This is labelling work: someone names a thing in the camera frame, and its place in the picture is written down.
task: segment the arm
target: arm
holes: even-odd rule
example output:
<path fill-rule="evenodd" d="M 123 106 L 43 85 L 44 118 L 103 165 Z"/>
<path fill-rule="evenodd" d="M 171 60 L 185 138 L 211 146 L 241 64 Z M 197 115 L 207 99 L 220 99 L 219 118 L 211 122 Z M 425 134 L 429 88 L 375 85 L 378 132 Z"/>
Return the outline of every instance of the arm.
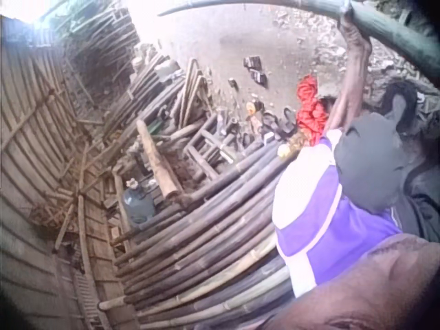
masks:
<path fill-rule="evenodd" d="M 347 44 L 347 65 L 342 90 L 327 120 L 325 132 L 331 129 L 347 129 L 351 121 L 360 115 L 362 96 L 371 55 L 371 43 L 353 24 L 353 8 L 345 1 L 339 22 L 339 30 Z"/>

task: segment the wooden post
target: wooden post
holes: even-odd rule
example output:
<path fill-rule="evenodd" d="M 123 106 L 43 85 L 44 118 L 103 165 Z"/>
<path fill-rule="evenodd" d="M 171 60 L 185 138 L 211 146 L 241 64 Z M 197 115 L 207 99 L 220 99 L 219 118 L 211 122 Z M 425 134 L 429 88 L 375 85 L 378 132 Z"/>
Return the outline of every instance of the wooden post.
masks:
<path fill-rule="evenodd" d="M 61 242 L 63 242 L 64 235 L 67 231 L 67 227 L 69 226 L 70 219 L 72 218 L 72 215 L 74 214 L 75 205 L 72 204 L 69 207 L 69 210 L 67 211 L 66 217 L 64 218 L 63 225 L 61 226 L 60 232 L 58 233 L 58 237 L 56 237 L 55 246 L 54 246 L 54 253 L 58 253 L 58 250 L 61 246 Z"/>
<path fill-rule="evenodd" d="M 154 172 L 154 176 L 164 198 L 170 199 L 171 197 L 182 194 L 182 186 L 180 186 L 180 183 L 175 178 L 168 161 L 159 154 L 159 151 L 157 151 L 156 145 L 151 138 L 145 122 L 143 120 L 138 120 L 136 125 L 137 132 L 144 145 L 144 152 L 148 157 L 151 169 Z"/>

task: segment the wooden beam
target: wooden beam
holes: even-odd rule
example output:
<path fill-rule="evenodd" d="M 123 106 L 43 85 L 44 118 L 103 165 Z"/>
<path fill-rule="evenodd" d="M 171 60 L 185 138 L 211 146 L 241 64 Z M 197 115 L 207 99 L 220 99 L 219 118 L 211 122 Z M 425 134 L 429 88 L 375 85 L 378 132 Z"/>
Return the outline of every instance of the wooden beam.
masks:
<path fill-rule="evenodd" d="M 156 145 L 151 138 L 149 130 L 143 120 L 136 122 L 137 132 L 139 133 L 142 144 L 144 145 L 144 152 L 148 157 L 151 169 L 154 172 L 154 176 L 159 184 L 160 190 L 165 199 L 170 199 L 173 196 L 183 193 L 182 186 L 175 179 L 174 173 L 171 172 L 171 167 L 168 161 L 162 157 L 157 151 Z"/>

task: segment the pile of sticks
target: pile of sticks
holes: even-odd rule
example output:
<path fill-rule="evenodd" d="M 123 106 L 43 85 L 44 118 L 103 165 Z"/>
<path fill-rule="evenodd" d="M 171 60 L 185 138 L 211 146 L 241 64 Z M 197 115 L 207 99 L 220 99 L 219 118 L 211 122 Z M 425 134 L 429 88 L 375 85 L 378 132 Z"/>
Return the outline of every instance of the pile of sticks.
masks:
<path fill-rule="evenodd" d="M 132 304 L 141 329 L 192 329 L 201 323 L 232 329 L 285 306 L 292 289 L 275 250 L 272 202 L 298 149 L 280 158 L 278 145 L 254 141 L 199 190 L 112 240 L 113 246 L 131 242 L 115 260 L 125 296 L 99 308 Z"/>

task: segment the bamboo stack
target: bamboo stack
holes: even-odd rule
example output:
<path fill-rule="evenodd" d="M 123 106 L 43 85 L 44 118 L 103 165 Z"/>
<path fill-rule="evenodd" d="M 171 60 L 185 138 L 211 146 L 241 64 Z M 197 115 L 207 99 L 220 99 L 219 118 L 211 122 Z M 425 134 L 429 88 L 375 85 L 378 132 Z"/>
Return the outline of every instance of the bamboo stack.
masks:
<path fill-rule="evenodd" d="M 200 144 L 203 130 L 188 144 Z M 124 296 L 99 307 L 133 305 L 141 329 L 235 329 L 285 306 L 293 294 L 275 249 L 272 202 L 298 149 L 281 159 L 278 145 L 251 144 L 228 170 L 181 197 L 185 203 L 113 240 L 137 245 L 114 263 Z"/>
<path fill-rule="evenodd" d="M 82 85 L 76 98 L 84 99 L 85 110 L 110 105 L 130 84 L 133 68 L 127 64 L 140 42 L 128 9 L 119 1 L 78 3 L 54 28 L 71 63 L 67 79 Z"/>

